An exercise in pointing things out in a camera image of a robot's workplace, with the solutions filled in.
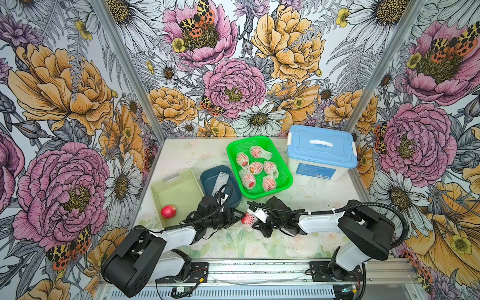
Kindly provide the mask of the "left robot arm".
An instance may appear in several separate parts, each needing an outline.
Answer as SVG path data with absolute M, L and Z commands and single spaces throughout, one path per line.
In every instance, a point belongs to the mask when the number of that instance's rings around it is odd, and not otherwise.
M 136 296 L 148 282 L 185 283 L 198 273 L 207 273 L 205 264 L 194 267 L 192 259 L 180 249 L 214 232 L 231 227 L 245 214 L 229 207 L 233 187 L 224 184 L 212 196 L 205 196 L 197 210 L 178 225 L 159 231 L 138 225 L 110 242 L 112 254 L 101 258 L 101 276 L 127 297 Z

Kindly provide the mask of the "blue lidded storage box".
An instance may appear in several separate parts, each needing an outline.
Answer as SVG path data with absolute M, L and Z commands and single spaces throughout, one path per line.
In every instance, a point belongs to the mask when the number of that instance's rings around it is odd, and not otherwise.
M 353 136 L 345 131 L 293 125 L 287 135 L 292 175 L 336 181 L 358 165 Z

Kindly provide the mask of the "aluminium front rail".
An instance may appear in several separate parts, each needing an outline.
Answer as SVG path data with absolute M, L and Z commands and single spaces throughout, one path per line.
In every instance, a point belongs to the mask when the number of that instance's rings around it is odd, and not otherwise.
M 150 281 L 135 300 L 425 300 L 426 293 L 405 259 L 370 261 L 346 281 L 319 274 L 325 259 L 209 259 L 206 282 Z

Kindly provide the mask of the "netted apple in basket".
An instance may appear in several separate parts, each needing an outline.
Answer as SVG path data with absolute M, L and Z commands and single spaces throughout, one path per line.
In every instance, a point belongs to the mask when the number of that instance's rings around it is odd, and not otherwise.
M 273 176 L 267 175 L 262 178 L 262 188 L 264 192 L 274 191 L 276 189 L 276 180 Z
M 272 176 L 274 179 L 279 177 L 278 167 L 272 161 L 263 162 L 263 170 L 267 175 Z
M 262 173 L 263 169 L 264 169 L 264 164 L 258 161 L 252 162 L 248 167 L 248 171 L 254 176 Z
M 246 170 L 248 169 L 250 165 L 250 159 L 247 154 L 244 152 L 239 152 L 236 155 L 236 163 L 243 169 Z
M 241 179 L 242 185 L 247 189 L 247 190 L 252 190 L 256 186 L 256 178 L 255 175 L 253 175 L 249 170 L 247 169 L 242 169 L 239 172 L 239 177 Z

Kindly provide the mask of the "bare red apple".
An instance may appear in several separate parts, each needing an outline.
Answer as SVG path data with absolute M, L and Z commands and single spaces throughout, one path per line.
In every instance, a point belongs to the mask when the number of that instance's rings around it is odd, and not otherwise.
M 162 207 L 161 216 L 165 219 L 172 219 L 176 216 L 176 207 L 173 205 L 167 205 Z

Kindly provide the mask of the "pale green perforated basket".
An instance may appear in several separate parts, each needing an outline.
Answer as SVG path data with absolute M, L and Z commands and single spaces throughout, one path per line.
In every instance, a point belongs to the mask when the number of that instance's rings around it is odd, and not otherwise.
M 178 225 L 185 220 L 192 211 L 197 210 L 205 195 L 191 169 L 152 183 L 150 190 L 162 227 Z M 165 206 L 176 208 L 172 218 L 162 215 Z

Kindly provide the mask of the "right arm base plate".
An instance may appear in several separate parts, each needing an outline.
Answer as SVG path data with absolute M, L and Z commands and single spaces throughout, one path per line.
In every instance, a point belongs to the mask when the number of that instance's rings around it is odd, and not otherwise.
M 345 271 L 340 267 L 329 267 L 329 261 L 310 261 L 306 272 L 313 282 L 360 282 L 363 280 L 362 269 L 358 266 L 353 271 Z

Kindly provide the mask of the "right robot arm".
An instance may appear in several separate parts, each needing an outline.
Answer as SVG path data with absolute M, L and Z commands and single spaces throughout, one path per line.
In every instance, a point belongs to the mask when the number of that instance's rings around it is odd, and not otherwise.
M 273 231 L 286 236 L 315 233 L 342 233 L 348 243 L 338 246 L 326 266 L 317 274 L 335 281 L 347 281 L 357 267 L 370 260 L 385 261 L 393 248 L 399 246 L 408 233 L 408 222 L 391 205 L 380 202 L 360 202 L 351 199 L 346 206 L 326 211 L 290 209 L 277 197 L 267 203 L 250 201 L 247 212 L 256 217 L 252 228 L 266 238 Z

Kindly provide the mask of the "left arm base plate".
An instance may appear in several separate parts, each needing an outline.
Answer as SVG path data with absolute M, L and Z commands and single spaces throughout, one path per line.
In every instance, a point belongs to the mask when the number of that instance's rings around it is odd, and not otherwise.
M 176 276 L 165 276 L 156 279 L 159 284 L 201 284 L 208 282 L 210 264 L 208 262 L 191 262 L 184 266 L 180 273 Z

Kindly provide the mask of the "bright green plastic basket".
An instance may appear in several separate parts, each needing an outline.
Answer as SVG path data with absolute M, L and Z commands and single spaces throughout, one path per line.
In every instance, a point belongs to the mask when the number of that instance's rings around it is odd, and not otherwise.
M 279 193 L 281 191 L 287 190 L 293 184 L 293 175 L 289 171 L 288 167 L 286 166 L 285 160 L 280 154 L 280 147 L 275 145 L 275 140 L 270 137 L 265 136 L 256 136 L 256 137 L 248 137 L 244 139 L 239 139 L 233 142 L 230 142 L 226 147 L 226 154 L 229 158 L 229 161 L 232 166 L 232 172 L 234 175 L 235 180 L 237 181 L 240 191 L 242 192 L 243 196 L 256 200 L 259 198 L 263 198 L 266 196 L 273 195 L 275 193 Z M 263 149 L 272 153 L 272 158 L 270 160 L 266 159 L 256 159 L 250 155 L 250 147 L 251 146 L 260 146 Z M 252 190 L 247 190 L 241 183 L 239 172 L 242 168 L 236 163 L 236 155 L 240 152 L 244 152 L 249 157 L 249 164 L 252 162 L 258 161 L 262 164 L 265 161 L 272 161 L 277 165 L 279 171 L 279 177 L 276 180 L 276 189 L 270 192 L 264 192 L 262 188 L 262 181 L 263 177 L 267 176 L 264 172 L 256 175 L 256 186 Z

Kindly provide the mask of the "dark teal plastic tub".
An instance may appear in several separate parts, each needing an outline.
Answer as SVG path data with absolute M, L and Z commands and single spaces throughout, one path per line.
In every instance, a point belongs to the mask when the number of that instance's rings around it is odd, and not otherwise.
M 202 172 L 200 182 L 206 196 L 214 196 L 222 186 L 230 185 L 227 188 L 227 194 L 230 195 L 230 200 L 227 203 L 227 208 L 237 208 L 241 202 L 241 192 L 237 181 L 228 166 L 221 165 L 212 167 Z

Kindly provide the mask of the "white foam net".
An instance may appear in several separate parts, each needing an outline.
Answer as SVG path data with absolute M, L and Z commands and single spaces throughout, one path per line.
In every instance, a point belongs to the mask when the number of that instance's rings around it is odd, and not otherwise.
M 230 175 L 227 172 L 221 171 L 217 175 L 211 195 L 215 196 L 224 185 L 227 185 L 229 178 L 230 178 Z

